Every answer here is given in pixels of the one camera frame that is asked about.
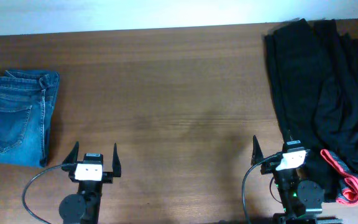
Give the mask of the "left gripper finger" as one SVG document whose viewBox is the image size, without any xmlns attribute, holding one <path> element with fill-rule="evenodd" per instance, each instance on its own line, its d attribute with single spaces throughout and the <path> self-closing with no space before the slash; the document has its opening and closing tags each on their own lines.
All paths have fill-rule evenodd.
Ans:
<svg viewBox="0 0 358 224">
<path fill-rule="evenodd" d="M 62 164 L 74 164 L 77 162 L 79 153 L 79 142 L 77 141 L 71 152 L 63 160 Z"/>
<path fill-rule="evenodd" d="M 121 168 L 121 162 L 119 160 L 119 156 L 117 153 L 117 144 L 116 143 L 114 144 L 114 149 L 113 149 L 112 172 L 113 172 L 113 177 L 121 177 L 122 168 Z"/>
</svg>

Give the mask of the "black leggings red grey waistband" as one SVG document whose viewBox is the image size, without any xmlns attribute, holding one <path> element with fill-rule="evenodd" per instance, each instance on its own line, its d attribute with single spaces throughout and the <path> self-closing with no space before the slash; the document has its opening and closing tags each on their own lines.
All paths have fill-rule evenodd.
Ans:
<svg viewBox="0 0 358 224">
<path fill-rule="evenodd" d="M 336 201 L 358 205 L 358 85 L 351 74 L 336 22 L 313 26 L 331 62 L 333 76 L 322 84 L 314 116 L 323 142 L 320 155 L 334 171 Z"/>
</svg>

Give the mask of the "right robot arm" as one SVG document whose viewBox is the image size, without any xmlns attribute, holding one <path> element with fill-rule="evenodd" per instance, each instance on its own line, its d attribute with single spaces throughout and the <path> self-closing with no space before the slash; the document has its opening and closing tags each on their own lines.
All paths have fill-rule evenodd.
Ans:
<svg viewBox="0 0 358 224">
<path fill-rule="evenodd" d="M 264 157 L 256 136 L 252 144 L 251 168 L 247 173 L 259 166 L 262 175 L 272 174 L 270 182 L 276 185 L 280 196 L 283 213 L 273 215 L 274 223 L 342 223 L 338 218 L 318 216 L 323 211 L 324 190 L 301 174 L 309 150 L 300 141 L 286 142 L 280 152 L 268 157 Z"/>
</svg>

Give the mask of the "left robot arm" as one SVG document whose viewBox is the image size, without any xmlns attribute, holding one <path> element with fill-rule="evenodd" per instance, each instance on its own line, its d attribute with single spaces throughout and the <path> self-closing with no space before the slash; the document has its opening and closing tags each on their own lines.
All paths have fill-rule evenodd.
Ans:
<svg viewBox="0 0 358 224">
<path fill-rule="evenodd" d="M 78 160 L 79 143 L 62 162 L 62 170 L 68 172 L 73 183 L 78 184 L 75 194 L 66 196 L 59 205 L 59 215 L 64 224 L 97 224 L 104 184 L 112 184 L 114 178 L 121 177 L 121 163 L 117 145 L 113 147 L 112 171 L 103 170 L 103 155 L 86 153 Z"/>
</svg>

